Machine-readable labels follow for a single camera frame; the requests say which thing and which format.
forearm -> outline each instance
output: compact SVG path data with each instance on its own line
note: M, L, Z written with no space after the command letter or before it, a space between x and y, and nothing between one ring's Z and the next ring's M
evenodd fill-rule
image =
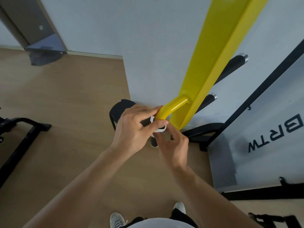
M25 227L87 227L102 191L129 157L107 149Z
M261 228L198 177L190 167L177 168L172 170L172 173L204 226L208 228Z

black pants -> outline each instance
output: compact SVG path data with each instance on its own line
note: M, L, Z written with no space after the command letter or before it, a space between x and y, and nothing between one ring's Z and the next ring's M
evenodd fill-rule
M180 210L178 210L176 208L172 211L170 219L181 221L181 222L185 222L185 223L189 224L190 226L193 226L195 228L199 228L196 225L196 223L188 215L182 213ZM130 222L129 224L123 226L123 228L129 227L129 226L131 226L131 225L133 225L133 224L135 224L137 222L141 222L143 220L144 220L144 218L142 218L142 217L134 218L132 222Z

yellow frame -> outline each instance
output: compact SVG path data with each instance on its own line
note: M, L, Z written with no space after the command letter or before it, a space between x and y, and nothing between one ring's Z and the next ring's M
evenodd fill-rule
M186 126L268 0L212 0L178 97L156 115Z

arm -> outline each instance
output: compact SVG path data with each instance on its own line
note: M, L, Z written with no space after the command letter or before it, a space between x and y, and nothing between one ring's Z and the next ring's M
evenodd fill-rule
M201 223L208 228L261 228L193 172L187 165L188 138L172 124L168 124L167 129L173 140L166 141L161 133L154 133L161 157Z
M143 127L143 119L161 108L135 105L126 109L118 121L112 145L102 152L24 227L88 227L104 188L117 170L143 148L150 135L168 122L158 120Z

white sneaker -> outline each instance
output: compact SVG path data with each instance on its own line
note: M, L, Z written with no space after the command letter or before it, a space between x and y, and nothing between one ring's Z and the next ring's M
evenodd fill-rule
M123 227L125 224L126 224L126 222L120 213L114 212L111 214L111 217L110 217L110 227L111 228L120 228L120 227Z
M186 214L186 209L185 209L185 206L183 203L181 203L181 202L175 203L173 209L175 209L175 208L177 208L180 212Z

